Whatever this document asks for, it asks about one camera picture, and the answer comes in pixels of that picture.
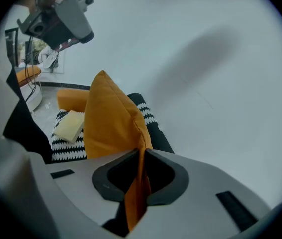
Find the orange pillow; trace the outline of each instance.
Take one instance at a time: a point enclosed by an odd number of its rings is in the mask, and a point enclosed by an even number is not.
[[[142,113],[105,71],[98,73],[90,87],[85,110],[84,145],[88,159],[139,149],[137,176],[124,199],[131,231],[145,213],[146,198],[151,192],[144,153],[152,145]]]

